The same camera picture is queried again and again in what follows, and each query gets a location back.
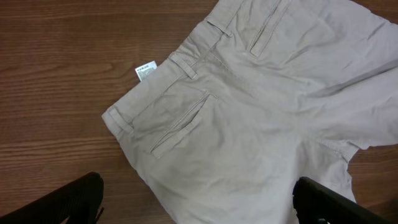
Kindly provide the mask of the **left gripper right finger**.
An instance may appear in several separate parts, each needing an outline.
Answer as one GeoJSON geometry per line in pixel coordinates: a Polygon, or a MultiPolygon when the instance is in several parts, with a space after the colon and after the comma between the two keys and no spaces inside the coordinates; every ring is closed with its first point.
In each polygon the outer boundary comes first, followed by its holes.
{"type": "Polygon", "coordinates": [[[293,207],[300,224],[390,224],[309,177],[296,181],[293,207]]]}

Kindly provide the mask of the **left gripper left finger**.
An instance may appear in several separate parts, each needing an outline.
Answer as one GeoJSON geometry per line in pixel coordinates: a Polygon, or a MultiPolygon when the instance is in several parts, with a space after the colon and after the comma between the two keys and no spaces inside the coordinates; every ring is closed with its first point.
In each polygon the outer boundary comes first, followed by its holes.
{"type": "Polygon", "coordinates": [[[96,224],[101,206],[104,182],[97,172],[89,172],[73,182],[1,217],[3,224],[96,224]]]}

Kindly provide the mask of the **beige shorts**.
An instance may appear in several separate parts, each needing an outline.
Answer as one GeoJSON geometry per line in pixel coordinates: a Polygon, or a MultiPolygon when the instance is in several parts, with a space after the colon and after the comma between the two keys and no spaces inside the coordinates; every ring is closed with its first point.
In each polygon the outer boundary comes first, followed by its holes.
{"type": "Polygon", "coordinates": [[[297,223],[307,176],[397,143],[397,25],[347,0],[219,1],[102,115],[177,223],[297,223]]]}

